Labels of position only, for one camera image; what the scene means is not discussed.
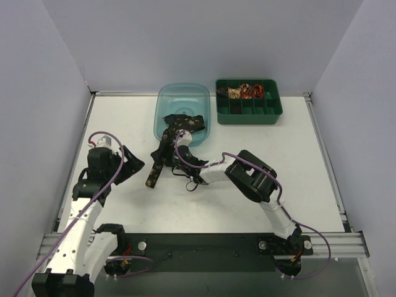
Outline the black gold patterned tie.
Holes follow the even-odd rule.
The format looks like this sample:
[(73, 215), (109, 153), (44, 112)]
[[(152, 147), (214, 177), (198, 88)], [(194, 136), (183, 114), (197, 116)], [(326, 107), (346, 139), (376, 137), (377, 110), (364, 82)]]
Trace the black gold patterned tie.
[[(169, 114), (168, 116), (165, 116), (163, 120), (168, 127), (163, 131), (159, 146), (170, 145), (170, 168), (171, 168), (171, 159), (173, 157), (173, 152), (174, 152), (173, 145), (176, 136), (178, 135), (178, 132), (180, 130), (187, 130), (190, 133), (193, 133), (196, 131), (204, 130), (205, 122), (202, 115), (188, 116), (185, 114)], [(152, 189), (155, 187), (160, 177), (161, 171), (164, 167), (166, 166), (162, 164), (159, 165), (154, 164), (153, 161), (152, 169), (150, 170), (148, 178), (145, 182), (145, 185), (147, 187)]]

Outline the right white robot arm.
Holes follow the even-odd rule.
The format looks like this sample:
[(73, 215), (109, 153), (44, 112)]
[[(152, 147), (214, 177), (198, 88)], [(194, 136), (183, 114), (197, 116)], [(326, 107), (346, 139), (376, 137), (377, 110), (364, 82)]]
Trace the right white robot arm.
[(180, 171), (196, 186), (229, 181), (250, 201), (258, 203), (267, 216), (275, 236), (291, 248), (302, 248), (301, 228), (286, 213), (280, 200), (283, 188), (276, 171), (247, 150), (237, 155), (222, 153), (219, 161), (205, 161), (195, 157), (187, 145), (170, 143), (158, 148), (150, 156), (154, 160), (147, 186), (153, 187), (164, 166)]

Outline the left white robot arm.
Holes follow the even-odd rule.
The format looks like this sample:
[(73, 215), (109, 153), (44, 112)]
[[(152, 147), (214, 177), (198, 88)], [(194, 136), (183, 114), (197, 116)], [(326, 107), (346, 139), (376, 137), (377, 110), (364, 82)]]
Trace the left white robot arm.
[(67, 226), (50, 252), (45, 271), (33, 276), (35, 296), (93, 296), (107, 258), (127, 248), (120, 224), (102, 224), (99, 237), (89, 241), (112, 185), (123, 183), (145, 165), (126, 146), (119, 149), (115, 152), (109, 144), (98, 144), (88, 151), (87, 167), (72, 189)]

